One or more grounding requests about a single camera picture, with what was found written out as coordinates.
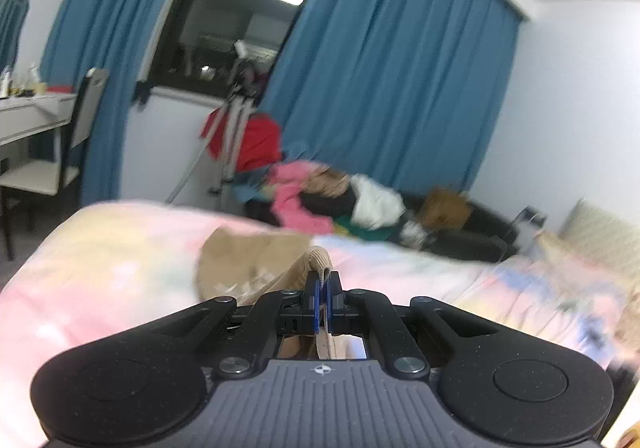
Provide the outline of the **tan t-shirt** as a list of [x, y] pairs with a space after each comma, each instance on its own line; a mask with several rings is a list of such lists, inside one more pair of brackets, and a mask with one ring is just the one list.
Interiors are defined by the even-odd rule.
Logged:
[[215, 230], [201, 248], [195, 286], [203, 300], [232, 296], [253, 305], [269, 292], [303, 290], [308, 275], [324, 280], [333, 270], [329, 253], [295, 232], [238, 234]]

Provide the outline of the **pink clothes pile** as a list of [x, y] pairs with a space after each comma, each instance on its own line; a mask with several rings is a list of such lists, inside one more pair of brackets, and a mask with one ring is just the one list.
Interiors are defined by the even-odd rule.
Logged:
[[331, 234], [333, 220], [318, 216], [303, 208], [299, 194], [317, 163], [294, 161], [270, 167], [268, 183], [273, 186], [271, 212], [282, 228], [306, 234]]

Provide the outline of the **white garment on sofa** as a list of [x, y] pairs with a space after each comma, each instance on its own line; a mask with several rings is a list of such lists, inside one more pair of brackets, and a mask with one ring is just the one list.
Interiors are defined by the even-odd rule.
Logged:
[[350, 220], [360, 228], [376, 230], [395, 226], [406, 212], [398, 192], [366, 175], [352, 175], [350, 186], [356, 195]]

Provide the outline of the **brown paper bag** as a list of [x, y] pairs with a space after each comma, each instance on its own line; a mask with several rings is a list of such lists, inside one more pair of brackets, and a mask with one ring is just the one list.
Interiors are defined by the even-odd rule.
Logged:
[[461, 230], [472, 214], [472, 206], [457, 192], [433, 188], [418, 212], [418, 222], [428, 229]]

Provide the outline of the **black sofa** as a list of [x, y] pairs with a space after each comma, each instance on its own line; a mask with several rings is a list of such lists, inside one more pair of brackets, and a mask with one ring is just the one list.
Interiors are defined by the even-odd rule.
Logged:
[[[408, 193], [401, 193], [401, 195], [409, 211], [417, 211], [424, 200], [424, 197]], [[514, 225], [484, 206], [472, 202], [469, 205], [471, 214], [462, 229], [427, 231], [427, 237], [420, 251], [458, 260], [477, 260], [494, 264], [514, 256], [518, 252], [516, 245], [518, 231]], [[244, 203], [244, 212], [248, 218], [280, 227], [270, 206], [268, 202], [250, 200]], [[337, 220], [335, 232], [367, 242], [390, 242], [402, 245], [400, 231], [403, 224], [402, 221], [394, 227], [381, 231], [365, 231], [347, 223], [347, 219], [341, 217]]]

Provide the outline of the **red garment on stand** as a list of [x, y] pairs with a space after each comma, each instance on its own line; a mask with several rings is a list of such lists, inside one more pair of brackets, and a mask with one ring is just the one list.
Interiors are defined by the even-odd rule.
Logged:
[[[221, 108], [209, 114], [203, 127], [200, 138], [204, 139], [213, 125], [217, 112]], [[216, 159], [222, 145], [222, 130], [226, 125], [228, 115], [222, 118], [220, 126], [209, 141], [209, 154]], [[248, 118], [245, 133], [240, 148], [236, 171], [254, 171], [254, 169], [269, 166], [282, 161], [281, 128], [273, 119], [266, 114], [257, 113]]]

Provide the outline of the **pastel tie-dye bed cover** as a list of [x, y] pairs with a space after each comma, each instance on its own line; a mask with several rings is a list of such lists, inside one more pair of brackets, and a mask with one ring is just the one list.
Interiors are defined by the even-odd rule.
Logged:
[[[67, 348], [189, 307], [203, 244], [226, 228], [281, 232], [240, 217], [149, 203], [106, 203], [59, 225], [1, 292], [1, 395], [26, 402], [38, 368]], [[628, 291], [541, 234], [527, 256], [454, 260], [388, 242], [317, 235], [347, 289], [397, 305], [428, 295], [512, 329], [578, 350], [616, 381], [639, 377]]]

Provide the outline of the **blue curtain right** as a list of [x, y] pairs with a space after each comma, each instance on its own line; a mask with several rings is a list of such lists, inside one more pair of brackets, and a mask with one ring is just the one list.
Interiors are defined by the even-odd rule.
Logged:
[[521, 20], [506, 0], [305, 0], [262, 109], [310, 159], [412, 194], [469, 189]]

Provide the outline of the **blue curtain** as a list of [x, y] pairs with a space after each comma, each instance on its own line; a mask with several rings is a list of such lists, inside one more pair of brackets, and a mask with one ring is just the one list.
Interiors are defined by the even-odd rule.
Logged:
[[521, 20], [506, 0], [305, 0], [262, 109], [310, 159], [412, 194], [469, 189]]
[[51, 85], [78, 85], [92, 68], [108, 79], [87, 148], [80, 203], [114, 200], [134, 88], [166, 0], [63, 0], [41, 72]]

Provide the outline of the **cream quilted pillow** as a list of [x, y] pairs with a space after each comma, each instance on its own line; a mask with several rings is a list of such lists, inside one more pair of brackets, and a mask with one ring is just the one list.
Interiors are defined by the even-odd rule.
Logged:
[[639, 287], [639, 227], [580, 200], [559, 235], [563, 252], [628, 291]]

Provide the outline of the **black white chair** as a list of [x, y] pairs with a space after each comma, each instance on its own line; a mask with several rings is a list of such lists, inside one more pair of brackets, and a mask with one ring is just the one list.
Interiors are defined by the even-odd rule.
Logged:
[[1, 229], [6, 257], [15, 259], [11, 202], [24, 207], [27, 230], [35, 229], [35, 209], [55, 201], [68, 189], [79, 188], [103, 93], [110, 78], [104, 68], [90, 68], [75, 94], [70, 120], [53, 129], [53, 159], [29, 159], [1, 171]]

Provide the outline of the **dark window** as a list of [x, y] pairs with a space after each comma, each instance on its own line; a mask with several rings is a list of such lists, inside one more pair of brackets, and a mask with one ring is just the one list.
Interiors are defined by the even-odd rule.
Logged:
[[168, 87], [218, 96], [243, 41], [258, 76], [268, 75], [294, 24], [302, 0], [174, 0], [160, 32], [148, 79]]

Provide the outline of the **white desk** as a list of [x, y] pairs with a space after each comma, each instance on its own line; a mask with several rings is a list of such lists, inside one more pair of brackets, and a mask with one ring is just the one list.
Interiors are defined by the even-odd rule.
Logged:
[[46, 93], [27, 98], [1, 100], [1, 160], [8, 159], [8, 146], [53, 130], [53, 160], [62, 160], [61, 128], [72, 119], [76, 101], [73, 93]]

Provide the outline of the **blue curtain left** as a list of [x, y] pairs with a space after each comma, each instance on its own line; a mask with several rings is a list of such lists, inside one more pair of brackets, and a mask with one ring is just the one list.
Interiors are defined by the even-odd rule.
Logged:
[[51, 85], [78, 85], [92, 68], [108, 79], [87, 148], [80, 203], [114, 200], [134, 88], [166, 0], [63, 0], [41, 72]]

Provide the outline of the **vanity mirror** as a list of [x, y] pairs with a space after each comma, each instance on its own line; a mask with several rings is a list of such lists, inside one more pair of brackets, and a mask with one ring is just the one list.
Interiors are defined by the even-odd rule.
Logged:
[[29, 0], [0, 0], [0, 70], [15, 65]]

